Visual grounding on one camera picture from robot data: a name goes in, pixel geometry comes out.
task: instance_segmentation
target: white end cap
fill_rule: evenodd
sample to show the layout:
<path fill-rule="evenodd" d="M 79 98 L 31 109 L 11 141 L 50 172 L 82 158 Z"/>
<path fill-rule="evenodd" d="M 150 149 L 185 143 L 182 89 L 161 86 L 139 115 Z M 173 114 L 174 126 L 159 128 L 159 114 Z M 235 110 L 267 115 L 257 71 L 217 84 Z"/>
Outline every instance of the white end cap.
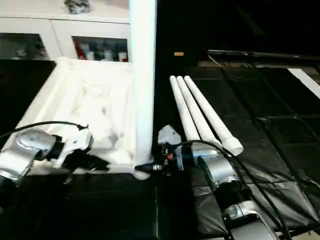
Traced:
<path fill-rule="evenodd" d="M 244 150 L 244 146 L 242 146 L 240 141 L 234 136 L 222 139 L 221 143 L 225 149 L 229 150 L 235 156 L 238 156 Z"/>

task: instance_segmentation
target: black cable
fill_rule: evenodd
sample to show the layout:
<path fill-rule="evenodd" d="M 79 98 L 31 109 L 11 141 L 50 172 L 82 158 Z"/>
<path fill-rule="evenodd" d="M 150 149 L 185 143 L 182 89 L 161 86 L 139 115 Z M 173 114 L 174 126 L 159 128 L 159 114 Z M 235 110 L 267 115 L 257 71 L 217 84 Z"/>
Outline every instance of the black cable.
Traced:
<path fill-rule="evenodd" d="M 48 125 L 48 124 L 73 125 L 73 126 L 76 126 L 79 130 L 82 130 L 82 129 L 85 129 L 85 128 L 88 127 L 88 126 L 82 126 L 80 124 L 76 124 L 74 122 L 69 122 L 69 121 L 41 121 L 41 122 L 36 122 L 36 123 L 29 124 L 29 125 L 21 126 L 21 127 L 16 128 L 16 129 L 13 129 L 11 131 L 8 131 L 8 132 L 0 135 L 0 139 L 3 138 L 3 137 L 6 137 L 6 136 L 10 136 L 11 134 L 20 132 L 20 131 L 25 130 L 25 129 L 30 129 L 30 128 L 33 128 L 33 127 L 42 126 L 42 125 Z"/>
<path fill-rule="evenodd" d="M 222 147 L 220 148 L 219 146 L 215 145 L 214 143 L 212 142 L 209 142 L 209 141 L 204 141 L 204 140 L 188 140 L 188 141 L 185 141 L 185 142 L 181 142 L 181 143 L 178 143 L 178 144 L 175 144 L 174 147 L 177 148 L 177 147 L 180 147 L 180 146 L 184 146 L 184 145 L 190 145 L 192 143 L 202 143 L 202 144 L 206 144 L 208 146 L 211 146 L 213 148 L 215 148 L 216 150 L 222 152 L 223 154 L 225 155 L 230 155 L 232 156 L 232 159 L 233 160 L 236 160 L 236 162 L 240 165 L 240 167 L 243 169 L 243 171 L 247 174 L 247 176 L 251 179 L 252 183 L 258 188 L 259 192 L 263 195 L 263 197 L 265 198 L 265 200 L 268 202 L 268 204 L 271 206 L 271 208 L 273 209 L 273 211 L 275 212 L 275 214 L 277 215 L 277 217 L 279 218 L 280 220 L 280 223 L 282 225 L 279 224 L 279 222 L 274 218 L 274 217 L 271 217 L 270 219 L 274 222 L 274 224 L 277 226 L 277 228 L 279 229 L 282 229 L 282 234 L 283 236 L 285 236 L 285 238 L 287 240 L 291 240 L 291 235 L 290 235 L 290 231 L 289 231 L 289 228 L 282 216 L 282 214 L 280 213 L 280 211 L 278 210 L 278 208 L 276 207 L 276 205 L 272 202 L 272 200 L 269 198 L 269 196 L 265 193 L 265 191 L 260 187 L 260 185 L 258 184 L 258 182 L 256 181 L 255 177 L 250 173 L 250 171 L 247 169 L 247 167 L 238 159 L 237 156 L 235 156 L 232 152 L 230 152 L 228 149 Z M 239 178 L 241 181 L 244 181 L 243 177 L 241 176 L 241 174 L 239 175 Z M 264 211 L 265 213 L 270 216 L 272 216 L 272 214 L 266 209 L 264 208 Z"/>

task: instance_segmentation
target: white pipe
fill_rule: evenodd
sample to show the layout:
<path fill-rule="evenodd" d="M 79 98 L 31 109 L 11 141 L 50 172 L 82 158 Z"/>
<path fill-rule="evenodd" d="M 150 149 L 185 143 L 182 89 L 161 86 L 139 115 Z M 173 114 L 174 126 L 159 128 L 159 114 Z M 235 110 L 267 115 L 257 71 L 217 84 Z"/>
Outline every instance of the white pipe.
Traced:
<path fill-rule="evenodd" d="M 231 134 L 227 126 L 220 119 L 216 111 L 210 105 L 210 103 L 202 94 L 202 92 L 198 89 L 196 84 L 192 81 L 192 79 L 189 76 L 185 76 L 184 80 L 188 85 L 188 87 L 190 88 L 196 101 L 200 105 L 201 109 L 203 110 L 204 114 L 208 118 L 216 134 L 220 138 L 222 146 L 236 156 L 242 153 L 242 151 L 244 150 L 244 147 L 242 146 L 240 141 Z"/>
<path fill-rule="evenodd" d="M 189 109 L 181 93 L 175 76 L 170 77 L 170 83 L 175 98 L 176 105 L 180 114 L 183 130 L 187 140 L 200 140 L 196 126 L 190 115 Z"/>
<path fill-rule="evenodd" d="M 150 161 L 155 87 L 157 0 L 130 0 L 131 59 L 135 107 L 135 164 Z"/>
<path fill-rule="evenodd" d="M 184 79 L 182 76 L 178 76 L 176 78 L 184 100 L 187 104 L 187 107 L 192 115 L 193 121 L 195 123 L 196 128 L 199 131 L 200 137 L 204 141 L 209 141 L 216 144 L 218 147 L 221 147 L 221 143 L 216 139 L 215 135 L 212 133 L 205 117 L 203 116 L 200 108 L 198 107 L 194 97 L 192 96 L 191 92 L 189 91 Z"/>

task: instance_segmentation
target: bottle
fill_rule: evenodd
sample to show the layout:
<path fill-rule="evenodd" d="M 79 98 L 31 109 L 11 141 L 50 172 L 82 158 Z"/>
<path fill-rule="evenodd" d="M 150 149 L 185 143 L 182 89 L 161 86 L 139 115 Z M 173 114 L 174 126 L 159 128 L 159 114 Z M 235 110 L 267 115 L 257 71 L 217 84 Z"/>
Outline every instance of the bottle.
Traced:
<path fill-rule="evenodd" d="M 112 61 L 114 60 L 114 56 L 113 56 L 111 50 L 107 49 L 107 50 L 105 50 L 103 53 L 104 53 L 104 59 L 105 59 L 106 61 L 112 62 Z"/>

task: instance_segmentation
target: dark background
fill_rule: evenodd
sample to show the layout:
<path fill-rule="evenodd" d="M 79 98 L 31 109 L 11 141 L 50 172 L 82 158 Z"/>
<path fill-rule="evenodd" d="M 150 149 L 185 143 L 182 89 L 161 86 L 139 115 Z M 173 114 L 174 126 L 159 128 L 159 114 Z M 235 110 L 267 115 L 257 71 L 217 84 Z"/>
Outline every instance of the dark background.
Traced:
<path fill-rule="evenodd" d="M 318 12 L 309 0 L 159 0 L 157 64 L 195 66 L 207 50 L 320 56 Z"/>

